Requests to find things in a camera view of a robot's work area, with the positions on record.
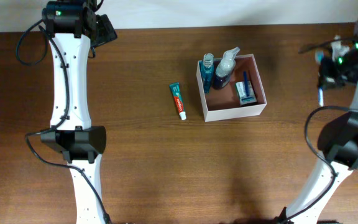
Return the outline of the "blue foam soap dispenser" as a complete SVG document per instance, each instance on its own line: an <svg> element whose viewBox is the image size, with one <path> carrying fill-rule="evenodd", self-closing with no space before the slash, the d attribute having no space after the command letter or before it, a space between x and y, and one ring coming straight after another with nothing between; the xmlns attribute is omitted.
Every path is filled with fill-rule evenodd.
<svg viewBox="0 0 358 224"><path fill-rule="evenodd" d="M213 88L215 90L223 89L230 81L234 67L236 66L236 55L239 53L240 48L227 50L224 52L221 61L219 62L213 80Z"/></svg>

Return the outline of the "blue disposable razor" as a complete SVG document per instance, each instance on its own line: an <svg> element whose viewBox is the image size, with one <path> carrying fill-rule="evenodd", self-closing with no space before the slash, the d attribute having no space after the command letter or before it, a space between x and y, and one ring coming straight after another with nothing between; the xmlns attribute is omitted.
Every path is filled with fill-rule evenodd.
<svg viewBox="0 0 358 224"><path fill-rule="evenodd" d="M245 92L245 96L243 96L241 98L242 102L244 103L255 103L256 102L256 98L254 95L251 95L250 92L250 88L249 88L249 79L247 76L247 72L243 72L243 77L244 77L244 92Z"/></svg>

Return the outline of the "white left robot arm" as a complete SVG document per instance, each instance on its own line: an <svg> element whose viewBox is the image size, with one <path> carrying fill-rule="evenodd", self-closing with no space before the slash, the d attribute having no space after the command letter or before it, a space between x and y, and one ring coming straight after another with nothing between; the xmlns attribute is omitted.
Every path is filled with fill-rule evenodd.
<svg viewBox="0 0 358 224"><path fill-rule="evenodd" d="M50 1L42 11L53 55L54 99L50 130L41 141L60 153L73 181L77 223L110 223L102 201L100 167L106 128L91 122L87 62L95 47L116 38L100 1Z"/></svg>

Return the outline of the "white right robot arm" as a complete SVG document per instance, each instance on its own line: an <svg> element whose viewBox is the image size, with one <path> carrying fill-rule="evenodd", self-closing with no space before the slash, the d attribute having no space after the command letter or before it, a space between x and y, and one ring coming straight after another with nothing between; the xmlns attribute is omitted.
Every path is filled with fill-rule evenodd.
<svg viewBox="0 0 358 224"><path fill-rule="evenodd" d="M319 108L307 117L304 126L305 141L318 158L299 196L274 223L319 223L319 216L339 185L358 169L358 20L350 38L335 36L321 44L306 45L301 54L315 51L319 65ZM329 106L324 104L325 90L353 84L356 87L351 105ZM308 126L312 117L323 110L343 111L321 130L316 146L309 139Z"/></svg>

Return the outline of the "blue white toothbrush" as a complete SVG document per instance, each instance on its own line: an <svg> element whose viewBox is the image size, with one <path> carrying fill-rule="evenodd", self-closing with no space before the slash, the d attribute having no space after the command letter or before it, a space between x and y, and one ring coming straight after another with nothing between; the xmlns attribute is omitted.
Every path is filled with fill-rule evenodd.
<svg viewBox="0 0 358 224"><path fill-rule="evenodd" d="M322 50L316 50L314 53L314 57L316 60L316 63L320 66L321 65L321 61L324 58L324 52ZM320 72L318 72L318 104L320 107L324 106L324 96L323 96L323 88L322 88L322 83L321 83L321 75Z"/></svg>

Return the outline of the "green white soap bar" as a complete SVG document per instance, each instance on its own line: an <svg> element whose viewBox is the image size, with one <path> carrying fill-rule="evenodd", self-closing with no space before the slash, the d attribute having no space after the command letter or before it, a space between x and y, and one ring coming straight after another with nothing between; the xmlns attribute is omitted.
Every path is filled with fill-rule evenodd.
<svg viewBox="0 0 358 224"><path fill-rule="evenodd" d="M241 100L241 98L246 95L245 92L244 92L244 82L237 82L236 85L235 85L235 88L236 88L237 96L239 98L239 104L241 106L253 104L253 103L244 103ZM250 81L249 81L249 88L250 88L251 95L255 96L255 93L254 93L254 90L253 90L253 87L252 87L252 84L251 84Z"/></svg>

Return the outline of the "green mouthwash bottle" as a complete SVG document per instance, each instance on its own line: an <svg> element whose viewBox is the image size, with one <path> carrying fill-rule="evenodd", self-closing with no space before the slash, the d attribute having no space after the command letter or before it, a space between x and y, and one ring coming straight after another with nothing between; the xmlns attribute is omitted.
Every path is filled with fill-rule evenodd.
<svg viewBox="0 0 358 224"><path fill-rule="evenodd" d="M203 81L203 90L205 94L209 93L214 74L214 55L211 53L204 54L200 66L201 79Z"/></svg>

